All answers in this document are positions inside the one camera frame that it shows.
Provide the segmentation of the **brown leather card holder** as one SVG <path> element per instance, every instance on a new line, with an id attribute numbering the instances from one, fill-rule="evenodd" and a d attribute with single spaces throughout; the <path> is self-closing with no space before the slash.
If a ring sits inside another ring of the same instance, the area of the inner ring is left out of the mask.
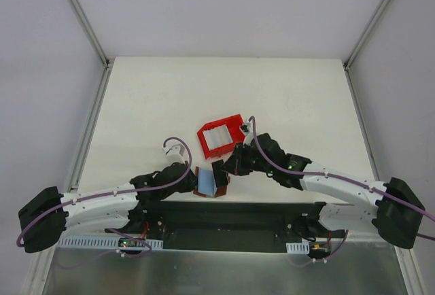
<path id="1" fill-rule="evenodd" d="M 212 171 L 196 167 L 197 186 L 193 193 L 204 198 L 217 198 L 226 195 L 227 186 L 217 187 Z"/>

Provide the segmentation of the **red plastic card tray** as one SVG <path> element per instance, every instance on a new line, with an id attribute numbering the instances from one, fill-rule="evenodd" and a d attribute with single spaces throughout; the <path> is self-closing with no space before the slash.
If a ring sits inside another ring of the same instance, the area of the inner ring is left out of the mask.
<path id="1" fill-rule="evenodd" d="M 237 143 L 243 142 L 242 124 L 241 114 L 204 124 L 196 135 L 205 159 L 220 158 L 231 153 Z"/>

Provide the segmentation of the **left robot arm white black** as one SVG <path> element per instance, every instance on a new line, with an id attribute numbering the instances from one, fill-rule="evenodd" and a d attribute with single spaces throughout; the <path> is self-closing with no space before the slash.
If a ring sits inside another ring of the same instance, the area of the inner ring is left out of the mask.
<path id="1" fill-rule="evenodd" d="M 175 162 L 100 192 L 60 193 L 55 186 L 45 188 L 19 210 L 21 233 L 16 244 L 32 254 L 74 233 L 105 229 L 139 232 L 148 203 L 191 192 L 197 183 L 188 165 Z"/>

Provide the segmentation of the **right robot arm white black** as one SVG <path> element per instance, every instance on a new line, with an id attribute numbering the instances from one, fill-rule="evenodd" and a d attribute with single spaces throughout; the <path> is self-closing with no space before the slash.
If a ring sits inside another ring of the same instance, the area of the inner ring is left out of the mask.
<path id="1" fill-rule="evenodd" d="M 316 192 L 342 204 L 316 202 L 292 222 L 301 238 L 314 240 L 326 232 L 356 230 L 379 235 L 396 247 L 415 244 L 424 207 L 401 179 L 364 181 L 341 176 L 303 156 L 284 152 L 267 133 L 250 143 L 237 143 L 221 169 L 231 175 L 265 173 L 284 188 Z"/>

